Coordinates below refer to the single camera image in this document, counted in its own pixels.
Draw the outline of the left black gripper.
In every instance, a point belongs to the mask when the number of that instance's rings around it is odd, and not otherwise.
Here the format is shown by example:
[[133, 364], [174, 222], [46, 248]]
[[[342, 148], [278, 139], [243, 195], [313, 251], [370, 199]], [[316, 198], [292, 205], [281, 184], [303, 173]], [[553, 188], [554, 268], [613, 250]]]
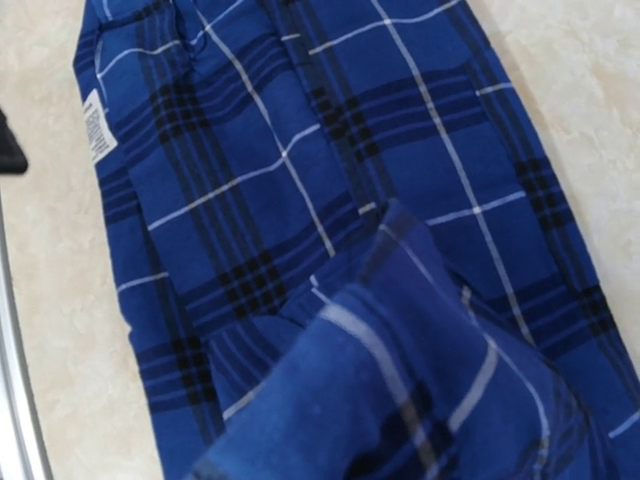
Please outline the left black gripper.
[[0, 111], [0, 171], [2, 175], [23, 175], [28, 161], [13, 134], [3, 111]]

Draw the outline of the blue plaid long sleeve shirt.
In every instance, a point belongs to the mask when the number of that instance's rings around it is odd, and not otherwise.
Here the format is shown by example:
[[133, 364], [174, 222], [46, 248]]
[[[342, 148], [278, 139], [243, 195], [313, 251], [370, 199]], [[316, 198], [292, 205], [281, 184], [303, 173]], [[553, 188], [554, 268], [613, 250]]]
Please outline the blue plaid long sleeve shirt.
[[639, 379], [464, 1], [89, 1], [166, 479], [635, 479]]

